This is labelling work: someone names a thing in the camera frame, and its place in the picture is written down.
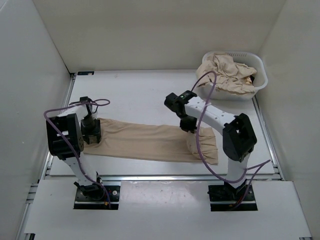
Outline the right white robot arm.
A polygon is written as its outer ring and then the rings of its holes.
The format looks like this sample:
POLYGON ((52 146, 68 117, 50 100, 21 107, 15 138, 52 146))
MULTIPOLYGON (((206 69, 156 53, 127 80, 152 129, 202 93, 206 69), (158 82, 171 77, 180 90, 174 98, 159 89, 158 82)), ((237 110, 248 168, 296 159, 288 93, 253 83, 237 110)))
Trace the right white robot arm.
POLYGON ((250 191, 250 184, 246 184, 248 160, 257 143, 250 118, 244 113, 234 115, 212 106, 190 90, 181 95, 170 93, 164 105, 180 118, 183 131, 198 135, 204 122, 222 135, 223 152, 228 158, 223 193, 230 200, 244 200, 250 191))

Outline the beige clothes pile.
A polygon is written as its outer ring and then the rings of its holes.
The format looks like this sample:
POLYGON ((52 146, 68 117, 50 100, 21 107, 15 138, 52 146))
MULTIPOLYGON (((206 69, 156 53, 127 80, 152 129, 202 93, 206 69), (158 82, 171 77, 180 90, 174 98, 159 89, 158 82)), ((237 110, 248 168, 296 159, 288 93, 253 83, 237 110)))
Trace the beige clothes pile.
POLYGON ((225 52, 213 52, 196 70, 197 88, 216 82, 215 89, 233 95, 248 95, 255 93, 251 76, 257 70, 244 63, 235 62, 233 57, 225 52))

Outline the front aluminium rail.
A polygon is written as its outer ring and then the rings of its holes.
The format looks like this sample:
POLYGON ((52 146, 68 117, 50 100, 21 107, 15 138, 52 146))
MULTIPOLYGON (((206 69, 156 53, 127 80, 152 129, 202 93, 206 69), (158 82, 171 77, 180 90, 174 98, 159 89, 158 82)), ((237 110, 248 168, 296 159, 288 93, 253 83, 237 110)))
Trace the front aluminium rail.
MULTIPOLYGON (((275 173, 272 175, 262 174, 256 175, 255 180, 258 181, 281 181, 280 174, 275 173)), ((213 175, 109 175, 103 176, 103 181, 119 182, 119 181, 220 181, 213 175)))

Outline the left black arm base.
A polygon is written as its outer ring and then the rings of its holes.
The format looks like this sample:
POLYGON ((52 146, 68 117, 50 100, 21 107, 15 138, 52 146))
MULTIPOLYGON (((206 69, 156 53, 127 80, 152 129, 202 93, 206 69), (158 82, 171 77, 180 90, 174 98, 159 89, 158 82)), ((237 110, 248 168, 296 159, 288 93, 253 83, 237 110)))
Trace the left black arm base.
POLYGON ((118 210, 120 185, 80 185, 74 182, 76 193, 73 208, 75 210, 118 210))

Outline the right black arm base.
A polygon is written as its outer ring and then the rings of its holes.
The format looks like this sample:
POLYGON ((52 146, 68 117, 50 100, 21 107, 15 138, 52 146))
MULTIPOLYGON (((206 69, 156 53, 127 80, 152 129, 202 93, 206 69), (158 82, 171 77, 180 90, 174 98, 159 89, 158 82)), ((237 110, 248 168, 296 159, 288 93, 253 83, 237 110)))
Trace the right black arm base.
POLYGON ((209 185, 208 192, 211 212, 257 211, 257 203, 251 184, 244 182, 238 188, 229 183, 209 185))

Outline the right aluminium rail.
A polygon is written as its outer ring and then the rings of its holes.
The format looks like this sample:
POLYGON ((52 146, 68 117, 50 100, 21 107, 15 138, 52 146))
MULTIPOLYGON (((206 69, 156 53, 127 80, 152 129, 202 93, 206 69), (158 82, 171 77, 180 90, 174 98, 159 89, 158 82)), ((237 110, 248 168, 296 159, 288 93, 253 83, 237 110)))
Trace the right aluminium rail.
POLYGON ((270 154, 273 170, 275 171, 275 175, 277 175, 277 180, 284 181, 285 179, 284 179, 284 176, 283 176, 283 173, 281 170, 281 166, 278 161, 278 156, 276 154, 271 136, 270 136, 268 128, 267 128, 267 124, 266 124, 265 119, 263 117, 261 108, 259 106, 258 98, 256 96, 253 97, 252 103, 253 103, 253 106, 254 106, 258 121, 259 121, 260 128, 262 130, 264 141, 266 143, 266 146, 268 148, 268 152, 270 154))

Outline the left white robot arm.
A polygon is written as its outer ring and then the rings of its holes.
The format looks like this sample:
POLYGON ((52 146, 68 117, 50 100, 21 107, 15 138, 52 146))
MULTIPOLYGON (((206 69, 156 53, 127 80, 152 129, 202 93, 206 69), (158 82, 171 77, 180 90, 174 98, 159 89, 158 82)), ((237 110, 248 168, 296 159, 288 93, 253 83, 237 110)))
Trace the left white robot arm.
POLYGON ((96 115, 99 106, 83 96, 66 107, 43 113, 50 154, 69 166, 77 177, 74 185, 78 191, 94 201, 108 198, 101 177, 84 155, 86 144, 99 143, 102 138, 101 121, 96 115))

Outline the black corner label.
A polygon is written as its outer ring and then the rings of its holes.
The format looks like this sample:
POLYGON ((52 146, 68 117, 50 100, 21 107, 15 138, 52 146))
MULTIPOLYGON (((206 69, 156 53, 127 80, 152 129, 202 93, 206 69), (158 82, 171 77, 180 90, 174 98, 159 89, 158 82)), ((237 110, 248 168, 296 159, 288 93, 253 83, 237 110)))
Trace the black corner label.
POLYGON ((94 74, 95 74, 94 71, 79 71, 77 73, 78 76, 92 76, 94 74))

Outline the white laundry basket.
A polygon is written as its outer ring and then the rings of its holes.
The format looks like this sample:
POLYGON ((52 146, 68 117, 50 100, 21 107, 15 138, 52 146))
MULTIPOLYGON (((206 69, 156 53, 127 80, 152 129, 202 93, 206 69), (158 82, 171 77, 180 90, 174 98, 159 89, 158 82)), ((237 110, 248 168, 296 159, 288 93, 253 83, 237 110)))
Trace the white laundry basket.
POLYGON ((211 51, 196 70, 196 89, 208 96, 215 75, 216 85, 210 96, 215 100, 246 101, 268 84, 262 60, 255 54, 240 51, 211 51))

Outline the beige trousers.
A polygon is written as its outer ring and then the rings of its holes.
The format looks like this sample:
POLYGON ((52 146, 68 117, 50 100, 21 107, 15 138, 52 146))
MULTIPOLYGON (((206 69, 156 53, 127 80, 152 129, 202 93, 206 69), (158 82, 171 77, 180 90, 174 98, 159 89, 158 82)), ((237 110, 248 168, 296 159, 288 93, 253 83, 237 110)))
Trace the beige trousers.
POLYGON ((202 127, 199 137, 178 126, 147 125, 100 119, 100 143, 86 144, 84 153, 137 160, 218 164, 216 136, 202 127))

